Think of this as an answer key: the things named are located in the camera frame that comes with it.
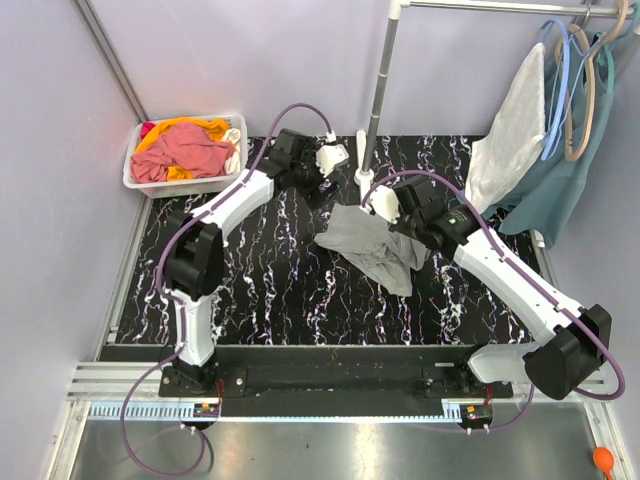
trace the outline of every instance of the marble pattern table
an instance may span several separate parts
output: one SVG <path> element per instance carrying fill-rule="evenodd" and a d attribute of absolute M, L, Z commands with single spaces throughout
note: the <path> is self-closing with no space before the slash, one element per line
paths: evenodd
<path fill-rule="evenodd" d="M 425 169 L 464 187 L 473 139 L 460 136 L 380 137 L 376 178 Z M 356 204 L 355 138 L 333 201 Z M 250 140 L 250 159 L 262 139 Z M 117 343 L 164 344 L 175 337 L 173 306 L 163 303 L 152 273 L 164 247 L 168 215 L 212 195 L 153 202 L 119 325 Z M 326 229 L 332 203 L 310 212 L 294 191 L 258 209 L 230 236 L 226 275 L 214 297 L 211 331 L 219 344 L 420 345 L 514 343 L 530 336 L 513 313 L 472 275 L 440 254 L 413 273 L 413 295 L 397 297 L 367 279 L 313 238 Z M 527 234 L 507 245 L 538 270 Z"/>

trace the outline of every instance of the pink cloth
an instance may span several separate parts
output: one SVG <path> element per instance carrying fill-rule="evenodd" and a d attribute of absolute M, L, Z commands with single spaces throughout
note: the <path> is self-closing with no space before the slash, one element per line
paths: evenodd
<path fill-rule="evenodd" d="M 212 142 L 207 132 L 193 123 L 178 123 L 147 150 L 131 156 L 131 173 L 138 183 L 167 181 L 167 170 L 180 165 L 194 178 L 224 175 L 224 162 L 233 145 Z"/>
<path fill-rule="evenodd" d="M 155 126 L 156 124 L 153 122 L 144 122 L 142 124 L 142 127 L 140 127 L 140 141 L 144 140 L 144 137 L 147 136 L 147 133 L 149 133 Z"/>

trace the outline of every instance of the orange cloth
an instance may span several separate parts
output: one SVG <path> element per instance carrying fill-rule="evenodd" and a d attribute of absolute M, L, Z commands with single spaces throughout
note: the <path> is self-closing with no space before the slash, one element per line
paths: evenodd
<path fill-rule="evenodd" d="M 191 180 L 193 173 L 180 165 L 174 165 L 167 170 L 167 181 L 175 182 L 176 180 Z"/>
<path fill-rule="evenodd" d="M 229 129 L 229 124 L 226 120 L 221 118 L 216 118 L 215 120 L 202 120 L 201 118 L 190 118 L 190 117 L 178 117 L 172 118 L 170 120 L 165 120 L 164 122 L 160 122 L 158 125 L 153 127 L 147 136 L 142 139 L 138 148 L 136 148 L 135 153 L 144 152 L 147 148 L 153 145 L 156 140 L 161 135 L 167 133 L 173 126 L 178 123 L 189 122 L 198 125 L 199 127 L 204 128 L 209 134 L 209 138 L 211 138 L 212 142 L 219 142 L 226 132 Z"/>

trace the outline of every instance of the white wall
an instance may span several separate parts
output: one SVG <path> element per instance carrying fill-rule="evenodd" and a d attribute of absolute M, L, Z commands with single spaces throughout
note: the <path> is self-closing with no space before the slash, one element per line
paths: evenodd
<path fill-rule="evenodd" d="M 611 350 L 627 378 L 627 392 L 614 405 L 637 474 L 640 474 L 639 57 L 640 52 L 616 82 L 607 132 L 591 165 L 586 189 L 550 251 L 565 293 L 585 306 L 600 303 L 613 317 Z"/>
<path fill-rule="evenodd" d="M 0 476 L 35 479 L 131 231 L 134 121 L 68 0 L 3 1 L 0 65 Z"/>
<path fill-rule="evenodd" d="M 93 4 L 155 118 L 237 111 L 260 135 L 285 105 L 306 101 L 340 134 L 368 124 L 389 0 Z M 380 132 L 487 133 L 547 18 L 404 10 Z M 293 115 L 302 131 L 321 133 L 312 115 Z"/>

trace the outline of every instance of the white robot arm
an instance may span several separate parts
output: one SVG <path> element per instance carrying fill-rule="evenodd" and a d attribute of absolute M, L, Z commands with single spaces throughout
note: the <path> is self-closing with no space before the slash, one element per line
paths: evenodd
<path fill-rule="evenodd" d="M 584 323 L 607 348 L 610 315 L 599 305 L 587 310 L 557 291 L 491 229 L 490 241 L 465 205 L 447 208 L 430 179 L 414 177 L 393 189 L 379 187 L 370 205 L 390 223 L 390 230 L 442 252 L 481 280 L 534 338 L 526 344 L 479 348 L 466 362 L 471 382 L 532 382 L 547 396 L 561 400 L 604 363 L 603 353 L 564 312 Z"/>
<path fill-rule="evenodd" d="M 315 208 L 337 191 L 332 181 L 336 168 L 348 160 L 343 145 L 329 142 L 315 147 L 315 139 L 283 129 L 254 171 L 244 170 L 238 179 L 219 195 L 235 193 L 188 230 L 172 249 L 163 272 L 169 293 L 181 300 L 176 304 L 186 313 L 185 331 L 177 321 L 177 337 L 184 340 L 174 367 L 196 384 L 208 386 L 205 365 L 214 353 L 211 339 L 211 300 L 223 277 L 223 246 L 227 236 L 251 212 L 289 187 L 294 187 Z M 206 214 L 216 199 L 189 214 L 176 213 L 169 218 L 171 237 L 186 222 Z"/>

